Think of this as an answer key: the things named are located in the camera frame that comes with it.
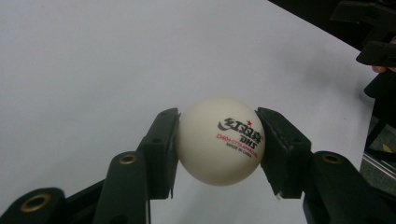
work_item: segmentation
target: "black machine part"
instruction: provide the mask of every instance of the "black machine part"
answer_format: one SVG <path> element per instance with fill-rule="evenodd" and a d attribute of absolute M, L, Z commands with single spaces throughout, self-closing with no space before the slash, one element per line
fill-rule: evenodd
<path fill-rule="evenodd" d="M 361 51 L 359 63 L 396 67 L 396 45 L 389 42 L 396 36 L 396 2 L 394 0 L 270 0 L 288 12 Z M 396 89 L 396 74 L 388 70 L 380 74 L 364 92 L 381 99 Z"/>
<path fill-rule="evenodd" d="M 312 153 L 310 141 L 274 110 L 258 108 L 257 114 L 267 139 L 262 168 L 274 194 L 288 199 L 304 192 L 308 223 L 396 223 L 394 198 L 377 194 L 346 158 Z M 175 182 L 178 117 L 176 108 L 160 113 L 137 151 L 111 161 L 105 180 L 67 199 L 60 189 L 31 191 L 8 208 L 0 224 L 150 223 L 149 200 L 167 198 Z M 149 168 L 157 163 L 165 171 Z"/>

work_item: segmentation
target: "white ping pong ball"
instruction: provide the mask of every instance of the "white ping pong ball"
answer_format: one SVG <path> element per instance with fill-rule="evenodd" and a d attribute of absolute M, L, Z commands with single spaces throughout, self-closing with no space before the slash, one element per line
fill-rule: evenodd
<path fill-rule="evenodd" d="M 228 186 L 251 175 L 264 154 L 264 129 L 254 110 L 231 98 L 210 98 L 182 114 L 176 149 L 196 179 Z"/>

